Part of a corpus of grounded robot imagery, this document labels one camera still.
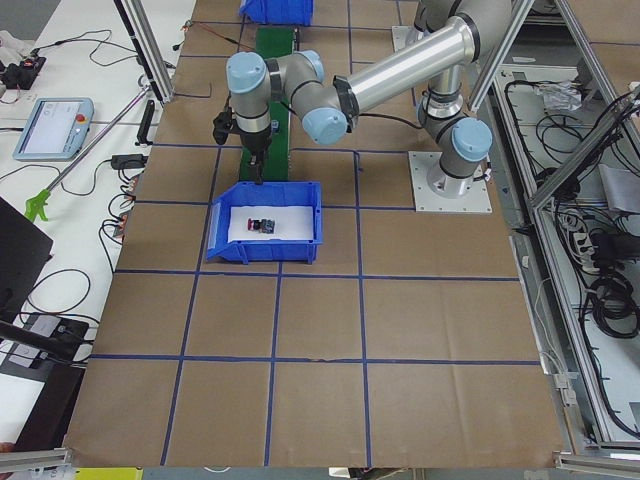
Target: white mounting plate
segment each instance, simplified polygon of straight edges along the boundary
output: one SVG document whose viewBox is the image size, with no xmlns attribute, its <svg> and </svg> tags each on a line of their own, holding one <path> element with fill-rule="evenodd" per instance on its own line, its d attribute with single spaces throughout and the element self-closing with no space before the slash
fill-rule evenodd
<svg viewBox="0 0 640 480">
<path fill-rule="evenodd" d="M 473 182 L 471 189 L 464 197 L 449 199 L 435 193 L 427 185 L 427 170 L 439 159 L 441 152 L 409 152 L 411 183 L 416 212 L 428 213 L 476 213 L 489 214 L 491 201 L 484 181 Z M 478 167 L 475 176 L 482 175 L 482 167 Z"/>
<path fill-rule="evenodd" d="M 406 46 L 407 35 L 411 31 L 411 27 L 391 27 L 391 37 L 393 39 L 393 51 L 397 52 Z"/>
</svg>

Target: tablet device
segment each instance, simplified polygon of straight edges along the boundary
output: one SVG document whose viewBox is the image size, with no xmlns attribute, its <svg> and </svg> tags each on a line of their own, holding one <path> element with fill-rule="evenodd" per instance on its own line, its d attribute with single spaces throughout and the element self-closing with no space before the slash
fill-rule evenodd
<svg viewBox="0 0 640 480">
<path fill-rule="evenodd" d="M 89 98 L 36 101 L 13 152 L 16 160 L 71 160 L 82 147 L 93 117 Z"/>
</svg>

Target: blue plastic bin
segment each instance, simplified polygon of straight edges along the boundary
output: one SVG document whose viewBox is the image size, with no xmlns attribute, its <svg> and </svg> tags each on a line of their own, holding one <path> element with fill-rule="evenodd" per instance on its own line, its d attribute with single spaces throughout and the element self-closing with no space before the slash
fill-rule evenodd
<svg viewBox="0 0 640 480">
<path fill-rule="evenodd" d="M 303 260 L 313 263 L 322 244 L 322 197 L 318 182 L 240 182 L 213 203 L 207 260 L 222 257 L 245 265 L 252 261 Z M 231 207 L 313 207 L 313 240 L 228 241 Z"/>
<path fill-rule="evenodd" d="M 311 25 L 313 0 L 245 0 L 240 15 L 256 23 Z"/>
</svg>

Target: yellow object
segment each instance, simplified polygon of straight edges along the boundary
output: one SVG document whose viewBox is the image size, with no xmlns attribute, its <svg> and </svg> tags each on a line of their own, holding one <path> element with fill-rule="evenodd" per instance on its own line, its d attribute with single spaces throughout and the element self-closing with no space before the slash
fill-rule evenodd
<svg viewBox="0 0 640 480">
<path fill-rule="evenodd" d="M 141 468 L 79 468 L 76 480 L 142 480 Z"/>
</svg>

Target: power adapter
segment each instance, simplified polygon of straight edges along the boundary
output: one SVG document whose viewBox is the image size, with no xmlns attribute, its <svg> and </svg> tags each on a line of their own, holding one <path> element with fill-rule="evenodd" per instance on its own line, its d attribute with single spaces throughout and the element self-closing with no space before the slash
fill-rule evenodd
<svg viewBox="0 0 640 480">
<path fill-rule="evenodd" d="M 141 153 L 131 153 L 129 155 L 113 155 L 111 157 L 111 168 L 114 170 L 126 170 L 129 168 L 144 168 L 147 164 L 146 156 Z"/>
</svg>

